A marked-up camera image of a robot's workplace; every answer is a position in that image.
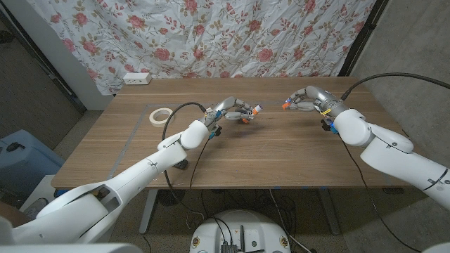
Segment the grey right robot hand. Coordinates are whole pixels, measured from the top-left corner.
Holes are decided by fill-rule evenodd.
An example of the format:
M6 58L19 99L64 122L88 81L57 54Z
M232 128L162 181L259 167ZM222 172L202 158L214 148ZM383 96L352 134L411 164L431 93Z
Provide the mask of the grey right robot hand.
M294 92L282 105L283 109L317 111L324 116L337 117L348 110L341 100L333 94L316 86L307 86Z

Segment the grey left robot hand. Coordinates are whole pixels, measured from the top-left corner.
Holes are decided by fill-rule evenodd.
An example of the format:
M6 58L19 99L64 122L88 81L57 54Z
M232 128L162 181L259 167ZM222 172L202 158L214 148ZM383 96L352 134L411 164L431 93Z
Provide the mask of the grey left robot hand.
M252 111L252 106L243 100L230 96L213 108L208 108L205 111L204 125L208 127L218 122L222 117L227 120L251 120L254 118Z

